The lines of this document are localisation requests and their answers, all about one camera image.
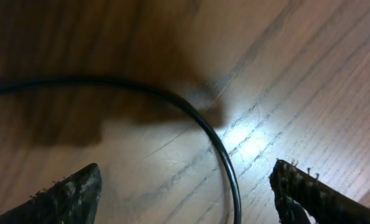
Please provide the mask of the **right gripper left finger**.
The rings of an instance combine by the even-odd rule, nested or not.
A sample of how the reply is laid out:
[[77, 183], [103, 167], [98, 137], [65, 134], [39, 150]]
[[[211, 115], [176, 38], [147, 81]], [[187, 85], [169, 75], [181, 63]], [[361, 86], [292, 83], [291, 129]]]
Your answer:
[[94, 224], [102, 190], [101, 172], [91, 163], [0, 215], [0, 223]]

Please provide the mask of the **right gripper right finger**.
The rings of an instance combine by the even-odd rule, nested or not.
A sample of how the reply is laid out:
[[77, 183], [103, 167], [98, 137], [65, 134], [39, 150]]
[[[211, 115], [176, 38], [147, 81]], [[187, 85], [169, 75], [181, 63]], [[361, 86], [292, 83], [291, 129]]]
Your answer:
[[370, 224], [367, 208], [285, 160], [276, 161], [269, 182], [281, 223]]

